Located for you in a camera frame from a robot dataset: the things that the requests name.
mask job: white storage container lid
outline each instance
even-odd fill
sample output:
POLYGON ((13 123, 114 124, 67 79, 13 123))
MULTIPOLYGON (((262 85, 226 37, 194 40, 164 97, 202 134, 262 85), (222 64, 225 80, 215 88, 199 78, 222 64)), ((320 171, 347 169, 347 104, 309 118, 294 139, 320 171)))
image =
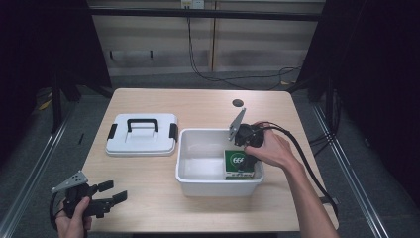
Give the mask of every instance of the white storage container lid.
POLYGON ((110 156, 170 156, 177 141, 173 114, 119 114, 106 145, 110 156))

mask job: white plastic bin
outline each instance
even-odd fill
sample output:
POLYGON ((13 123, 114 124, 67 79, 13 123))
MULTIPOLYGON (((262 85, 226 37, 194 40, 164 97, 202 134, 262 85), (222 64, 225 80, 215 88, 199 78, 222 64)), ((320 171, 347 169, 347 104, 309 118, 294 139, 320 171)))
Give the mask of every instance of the white plastic bin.
POLYGON ((263 164, 249 180, 225 180, 225 150, 238 150, 227 129, 184 129, 180 133, 176 178, 186 196, 249 196, 263 182, 263 164))

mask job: metal bracket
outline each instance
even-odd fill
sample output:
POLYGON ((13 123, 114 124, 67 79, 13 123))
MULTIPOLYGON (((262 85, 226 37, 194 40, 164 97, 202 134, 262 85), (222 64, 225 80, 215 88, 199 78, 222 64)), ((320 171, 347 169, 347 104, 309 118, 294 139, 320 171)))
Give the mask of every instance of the metal bracket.
POLYGON ((236 134, 238 133, 239 127, 241 126, 242 119, 244 119, 245 111, 247 108, 242 108, 241 112, 238 114, 238 116, 235 118, 235 120, 232 122, 231 126, 229 127, 229 141, 232 141, 236 134))
POLYGON ((82 171, 78 171, 72 177, 68 178, 64 182, 60 183, 58 186, 52 188, 52 193, 59 192, 61 190, 66 190, 71 187, 75 187, 84 183, 87 183, 88 179, 82 171))

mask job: human hand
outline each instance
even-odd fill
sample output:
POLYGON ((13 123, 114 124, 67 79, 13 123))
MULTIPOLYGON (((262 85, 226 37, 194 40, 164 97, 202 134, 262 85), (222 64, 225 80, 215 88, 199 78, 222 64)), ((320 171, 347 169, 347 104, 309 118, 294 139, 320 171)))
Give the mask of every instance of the human hand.
POLYGON ((264 130, 264 141, 259 148, 246 146, 244 149, 248 155, 255 156, 269 165, 286 169, 297 162, 290 148, 290 143, 270 129, 264 130))
POLYGON ((83 197, 77 204, 73 217, 70 219, 65 214, 63 203, 60 203, 60 212, 56 215, 55 223, 59 238, 83 238, 86 230, 90 230, 92 217, 84 217, 83 212, 89 205, 90 198, 83 197))

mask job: black wire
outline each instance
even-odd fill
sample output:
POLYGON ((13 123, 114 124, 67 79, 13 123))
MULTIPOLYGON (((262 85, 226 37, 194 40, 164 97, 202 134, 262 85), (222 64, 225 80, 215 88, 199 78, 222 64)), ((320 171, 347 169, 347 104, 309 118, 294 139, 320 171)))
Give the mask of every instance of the black wire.
POLYGON ((55 192, 55 193, 52 195, 52 199, 50 200, 50 223, 51 223, 52 228, 53 228, 54 230, 57 230, 57 229, 56 229, 56 223, 55 223, 55 215, 53 214, 53 204, 54 204, 54 201, 55 201, 56 195, 57 195, 57 192, 55 192))
POLYGON ((321 153, 329 144, 330 144, 330 141, 328 141, 327 143, 325 143, 325 145, 322 146, 321 149, 319 149, 317 152, 314 153, 314 157, 318 156, 319 153, 321 153))
POLYGON ((64 208, 62 208, 62 209, 60 209, 58 212, 56 212, 54 217, 56 218, 56 216, 57 216, 60 212, 62 212, 62 211, 64 211, 64 208))
POLYGON ((317 156, 322 150, 324 150, 327 147, 327 145, 334 138, 336 138, 336 135, 338 134, 340 120, 341 120, 342 102, 337 92, 334 95, 334 101, 335 101, 335 104, 334 104, 335 113, 334 113, 334 118, 333 118, 333 125, 330 132, 327 134, 321 135, 314 140, 309 141, 309 144, 311 147, 315 147, 326 142, 326 144, 317 153, 314 154, 314 157, 317 156))
POLYGON ((312 180, 315 182, 315 184, 317 185, 317 187, 319 188, 319 190, 322 192, 322 194, 324 194, 324 196, 328 199, 329 203, 332 205, 333 209, 334 209, 334 213, 336 214, 336 216, 338 217, 338 208, 337 208, 337 204, 334 202, 333 198, 330 196, 330 194, 327 192, 327 190, 325 190, 325 188, 321 185, 321 182, 318 181, 318 179, 316 178, 315 174, 313 173, 308 160, 306 159, 305 154, 303 153, 302 148, 300 147, 299 143, 297 142, 296 138, 294 138, 294 136, 287 130, 283 129, 282 127, 271 123, 271 122, 261 122, 260 124, 263 123, 268 123, 270 125, 273 126, 268 126, 268 127, 261 127, 259 129, 257 129, 256 131, 254 131, 253 133, 251 133, 250 135, 246 136, 246 137, 250 137, 253 136, 256 132, 258 131, 264 131, 264 130, 277 130, 282 132, 284 135, 286 135, 294 144, 294 146, 297 149, 297 152, 299 153, 300 158, 302 159, 303 164, 305 165, 306 170, 308 171, 309 175, 311 176, 312 180))
POLYGON ((198 76, 200 76, 201 78, 204 78, 206 80, 213 81, 213 82, 225 82, 225 83, 227 83, 231 86, 239 87, 239 88, 242 88, 242 89, 245 89, 245 90, 253 90, 252 88, 246 88, 246 87, 240 86, 238 84, 232 83, 229 80, 244 79, 244 78, 271 78, 271 77, 277 77, 278 76, 279 77, 278 83, 276 83, 274 86, 272 86, 270 88, 264 89, 264 90, 273 90, 281 84, 281 76, 282 75, 291 73, 291 72, 293 72, 297 69, 301 69, 301 66, 284 67, 284 68, 280 69, 277 74, 271 74, 271 75, 250 75, 250 76, 236 76, 236 77, 226 77, 226 78, 205 76, 198 70, 197 65, 195 63, 194 50, 193 50, 193 47, 192 47, 192 40, 191 40, 191 20, 190 20, 190 18, 187 18, 187 25, 188 25, 189 61, 190 61, 191 68, 198 76))

